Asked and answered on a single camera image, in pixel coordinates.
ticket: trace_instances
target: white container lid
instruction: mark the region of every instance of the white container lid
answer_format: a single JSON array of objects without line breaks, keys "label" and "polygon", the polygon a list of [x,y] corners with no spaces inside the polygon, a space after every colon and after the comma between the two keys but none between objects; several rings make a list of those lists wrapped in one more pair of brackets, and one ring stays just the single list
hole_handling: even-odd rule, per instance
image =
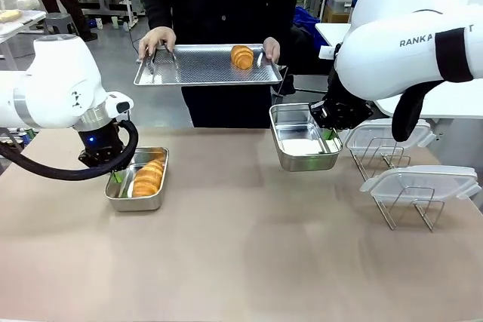
[{"label": "white container lid", "polygon": [[408,150],[415,146],[426,147],[435,138],[436,135],[431,131],[431,126],[426,121],[419,120],[409,139],[396,145],[396,141],[392,137],[392,119],[381,118],[362,122],[351,130],[345,138],[345,146],[357,154],[362,154],[367,150],[368,155],[371,155],[370,152],[375,151],[392,153],[394,145],[396,145],[395,153],[398,155],[401,153],[401,149]]},{"label": "white container lid", "polygon": [[463,199],[479,192],[478,176],[471,167],[458,166],[411,166],[384,171],[370,178],[362,192],[370,192],[381,201],[412,202],[440,200],[457,197]]}]

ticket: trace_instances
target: beige table surface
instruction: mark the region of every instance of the beige table surface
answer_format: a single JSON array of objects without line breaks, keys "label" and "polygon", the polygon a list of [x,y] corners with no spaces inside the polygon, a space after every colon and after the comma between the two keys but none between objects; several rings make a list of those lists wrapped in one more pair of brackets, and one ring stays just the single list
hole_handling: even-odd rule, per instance
[{"label": "beige table surface", "polygon": [[[106,177],[0,177],[0,317],[92,321],[456,321],[483,316],[483,220],[392,232],[347,154],[288,173],[269,131],[142,131],[170,150],[165,202],[115,213]],[[80,167],[73,130],[25,154]],[[426,152],[419,162],[434,162]]]}]

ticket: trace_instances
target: person's left hand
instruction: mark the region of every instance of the person's left hand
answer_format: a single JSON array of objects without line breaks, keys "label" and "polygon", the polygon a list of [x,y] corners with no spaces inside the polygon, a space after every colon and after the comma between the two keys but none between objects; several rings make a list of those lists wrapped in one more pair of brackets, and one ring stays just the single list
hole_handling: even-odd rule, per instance
[{"label": "person's left hand", "polygon": [[280,43],[275,38],[268,37],[263,43],[263,50],[265,51],[266,58],[273,60],[274,63],[278,62],[280,58]]}]

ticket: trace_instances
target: floor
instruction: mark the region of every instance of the floor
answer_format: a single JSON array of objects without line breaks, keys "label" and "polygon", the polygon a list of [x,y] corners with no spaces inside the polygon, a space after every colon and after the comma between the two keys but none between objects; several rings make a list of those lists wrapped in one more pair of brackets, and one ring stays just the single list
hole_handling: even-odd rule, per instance
[{"label": "floor", "polygon": [[[137,48],[139,38],[148,31],[146,19],[132,29],[131,37],[123,29],[113,29],[111,24],[104,25],[102,30],[94,30],[99,39],[88,43],[88,47],[97,61],[102,75],[102,83],[106,90],[117,90],[127,94],[134,100],[132,119],[141,127],[190,127],[191,119],[178,87],[145,88],[134,86],[138,64]],[[12,53],[16,57],[19,69],[27,69],[33,61],[32,43],[40,35],[18,35],[9,42]],[[0,70],[6,69],[5,62],[0,60]],[[297,76],[295,87],[312,90],[325,90],[327,76]],[[274,97],[274,103],[311,102],[320,100],[321,95],[297,92],[284,97]]]}]

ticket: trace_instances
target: metal container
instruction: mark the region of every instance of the metal container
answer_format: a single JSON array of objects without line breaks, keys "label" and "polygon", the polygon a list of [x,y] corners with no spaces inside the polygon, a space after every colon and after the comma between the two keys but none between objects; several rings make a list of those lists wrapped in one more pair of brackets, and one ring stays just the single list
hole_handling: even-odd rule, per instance
[{"label": "metal container", "polygon": [[136,86],[222,86],[236,84],[277,84],[282,78],[277,65],[265,57],[263,44],[246,44],[254,52],[254,64],[241,70],[232,64],[235,44],[177,45],[170,53],[158,48],[152,64],[141,63]]},{"label": "metal container", "polygon": [[281,167],[286,171],[331,169],[342,151],[335,130],[322,130],[308,103],[288,103],[270,109],[272,135]]},{"label": "metal container", "polygon": [[[148,162],[160,158],[165,160],[165,171],[158,192],[154,195],[142,198],[130,197],[129,195],[132,191],[131,184],[134,181],[137,171],[146,166]],[[114,210],[151,211],[159,209],[162,202],[166,173],[168,172],[168,159],[169,151],[163,147],[138,147],[129,167],[116,173],[121,179],[120,182],[116,179],[114,173],[111,174],[109,181],[107,182],[106,197],[110,200]]]}]

